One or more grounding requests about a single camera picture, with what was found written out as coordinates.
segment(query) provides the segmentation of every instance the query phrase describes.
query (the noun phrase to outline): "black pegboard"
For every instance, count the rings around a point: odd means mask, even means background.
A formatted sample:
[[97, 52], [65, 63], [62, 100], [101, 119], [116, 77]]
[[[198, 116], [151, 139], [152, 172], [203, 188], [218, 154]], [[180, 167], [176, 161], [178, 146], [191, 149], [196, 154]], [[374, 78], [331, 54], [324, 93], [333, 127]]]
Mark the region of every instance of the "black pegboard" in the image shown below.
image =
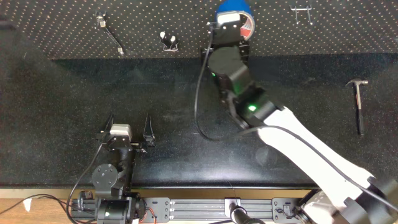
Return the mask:
[[[13, 21], [48, 58], [118, 58], [115, 45], [96, 28], [95, 12], [125, 46], [126, 58], [198, 57], [208, 40], [206, 23], [223, 1], [207, 0], [0, 0]], [[397, 1], [247, 1], [256, 21], [251, 55], [398, 52]], [[311, 26], [290, 6], [311, 5]], [[180, 40], [176, 53], [163, 52], [159, 33]]]

